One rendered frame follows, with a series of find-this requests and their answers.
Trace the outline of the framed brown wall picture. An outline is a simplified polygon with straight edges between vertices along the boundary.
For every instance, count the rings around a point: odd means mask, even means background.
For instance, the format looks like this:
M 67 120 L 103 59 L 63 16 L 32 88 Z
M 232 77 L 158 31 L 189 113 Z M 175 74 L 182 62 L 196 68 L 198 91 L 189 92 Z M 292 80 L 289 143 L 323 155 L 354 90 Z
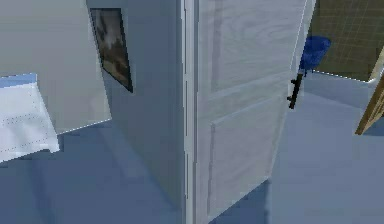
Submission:
M 133 92 L 121 9 L 91 8 L 90 13 L 102 68 Z

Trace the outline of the blue bin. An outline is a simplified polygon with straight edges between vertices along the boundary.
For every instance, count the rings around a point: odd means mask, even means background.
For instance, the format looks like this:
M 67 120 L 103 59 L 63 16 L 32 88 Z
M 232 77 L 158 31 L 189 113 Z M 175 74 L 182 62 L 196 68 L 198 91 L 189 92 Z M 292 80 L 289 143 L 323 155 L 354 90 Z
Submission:
M 331 40 L 323 36 L 308 36 L 305 41 L 299 68 L 311 70 L 317 67 L 331 46 Z

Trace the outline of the light wooden furniture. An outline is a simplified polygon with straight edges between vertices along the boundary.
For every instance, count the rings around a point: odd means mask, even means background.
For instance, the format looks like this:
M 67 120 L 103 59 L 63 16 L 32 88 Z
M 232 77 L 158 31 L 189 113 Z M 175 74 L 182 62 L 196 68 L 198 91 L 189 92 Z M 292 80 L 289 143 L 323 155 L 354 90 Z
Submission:
M 356 135 L 362 135 L 384 115 L 384 47 L 379 54 L 369 82 L 375 84 L 375 89 L 357 126 Z

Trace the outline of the white panelled room door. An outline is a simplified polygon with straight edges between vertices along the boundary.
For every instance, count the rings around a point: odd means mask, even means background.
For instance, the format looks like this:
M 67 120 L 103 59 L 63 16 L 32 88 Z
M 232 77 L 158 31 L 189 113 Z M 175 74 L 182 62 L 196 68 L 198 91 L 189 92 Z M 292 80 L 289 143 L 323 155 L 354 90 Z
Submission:
M 271 176 L 315 1 L 199 1 L 194 224 Z

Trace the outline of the white bed with blue top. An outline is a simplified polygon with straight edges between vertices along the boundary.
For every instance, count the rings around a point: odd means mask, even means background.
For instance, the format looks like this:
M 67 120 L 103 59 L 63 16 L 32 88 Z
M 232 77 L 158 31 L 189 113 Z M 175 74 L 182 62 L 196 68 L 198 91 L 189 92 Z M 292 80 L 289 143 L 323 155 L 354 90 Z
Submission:
M 0 163 L 60 150 L 34 73 L 0 77 Z

